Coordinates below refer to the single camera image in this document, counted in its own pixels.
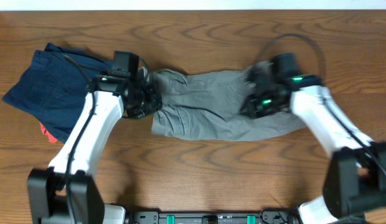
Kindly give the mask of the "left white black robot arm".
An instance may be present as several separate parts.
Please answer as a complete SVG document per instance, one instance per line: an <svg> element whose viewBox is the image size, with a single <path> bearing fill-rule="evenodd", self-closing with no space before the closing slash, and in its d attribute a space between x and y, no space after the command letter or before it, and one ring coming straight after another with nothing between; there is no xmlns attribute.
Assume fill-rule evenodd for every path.
<svg viewBox="0 0 386 224"><path fill-rule="evenodd" d="M141 119L161 107L147 78L100 75L88 84L83 111L46 169L27 178L33 223L128 223L127 209L106 204L95 175L106 142L121 119Z"/></svg>

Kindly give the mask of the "grey shorts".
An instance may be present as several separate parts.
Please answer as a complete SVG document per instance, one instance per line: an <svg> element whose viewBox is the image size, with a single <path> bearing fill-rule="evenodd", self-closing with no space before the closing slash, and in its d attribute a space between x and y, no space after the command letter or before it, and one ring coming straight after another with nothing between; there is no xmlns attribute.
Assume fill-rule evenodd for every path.
<svg viewBox="0 0 386 224"><path fill-rule="evenodd" d="M150 76L162 96L162 108L153 118L154 134L193 141L260 141L305 128L291 113L258 119L240 114L249 94L243 71L185 76L164 69Z"/></svg>

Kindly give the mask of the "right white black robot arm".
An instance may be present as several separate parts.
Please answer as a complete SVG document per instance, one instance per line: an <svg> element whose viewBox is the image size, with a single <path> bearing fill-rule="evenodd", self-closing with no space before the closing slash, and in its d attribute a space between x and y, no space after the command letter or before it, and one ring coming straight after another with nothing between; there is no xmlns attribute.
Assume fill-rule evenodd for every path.
<svg viewBox="0 0 386 224"><path fill-rule="evenodd" d="M338 107L319 75L297 70L279 75L262 62L250 67L244 80L251 93L243 113L261 118L289 110L331 160L321 196L301 204L291 223L347 223L386 207L386 142L364 134Z"/></svg>

